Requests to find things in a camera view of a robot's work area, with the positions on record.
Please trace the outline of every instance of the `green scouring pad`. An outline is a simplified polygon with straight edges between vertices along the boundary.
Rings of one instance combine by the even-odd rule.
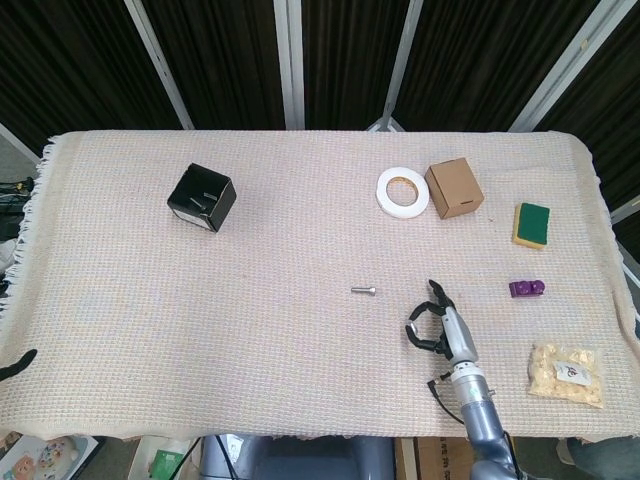
[[[532,203],[521,203],[516,207],[516,221],[513,226],[513,241],[518,245],[540,250],[547,244],[549,225],[547,207]]]

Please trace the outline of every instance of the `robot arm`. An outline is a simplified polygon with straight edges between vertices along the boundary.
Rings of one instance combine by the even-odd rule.
[[[444,355],[451,365],[451,383],[460,405],[471,446],[481,460],[471,470],[471,480],[525,479],[518,468],[508,434],[502,428],[484,373],[476,365],[478,353],[466,323],[443,288],[429,280],[438,303],[424,302],[413,311],[406,325],[409,341],[416,347]],[[418,337],[415,320],[425,311],[441,318],[439,340]]]

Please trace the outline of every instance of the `tablecloth fringe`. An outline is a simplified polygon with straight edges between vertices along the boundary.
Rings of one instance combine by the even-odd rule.
[[[23,288],[24,282],[21,282],[21,279],[27,270],[30,258],[28,252],[31,247],[30,238],[33,231],[32,229],[34,225],[38,224],[38,219],[43,209],[44,195],[42,195],[42,193],[49,184],[48,180],[53,170],[52,159],[55,158],[60,146],[60,138],[60,136],[49,138],[49,142],[51,143],[44,147],[40,163],[36,166],[38,175],[34,180],[31,198],[23,207],[24,218],[22,222],[20,222],[18,241],[16,243],[16,249],[13,252],[15,262],[5,271],[5,280],[9,283],[9,288],[6,291],[6,296],[0,298],[0,333],[4,333],[5,312],[8,311],[9,306],[14,299],[19,296],[20,290]]]

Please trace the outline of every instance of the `purple block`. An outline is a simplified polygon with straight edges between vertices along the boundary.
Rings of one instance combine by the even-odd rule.
[[[532,297],[542,295],[544,293],[544,282],[542,280],[534,280],[530,282],[523,280],[521,282],[511,282],[509,290],[512,297]]]

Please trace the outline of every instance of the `white tape roll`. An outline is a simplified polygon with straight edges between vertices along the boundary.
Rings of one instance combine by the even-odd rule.
[[[387,193],[387,185],[394,179],[409,182],[416,191],[416,201],[411,205],[398,205],[394,203]],[[384,212],[396,218],[413,218],[424,212],[429,204],[429,188],[424,177],[418,172],[405,167],[393,167],[382,172],[378,178],[376,190],[378,204]]]

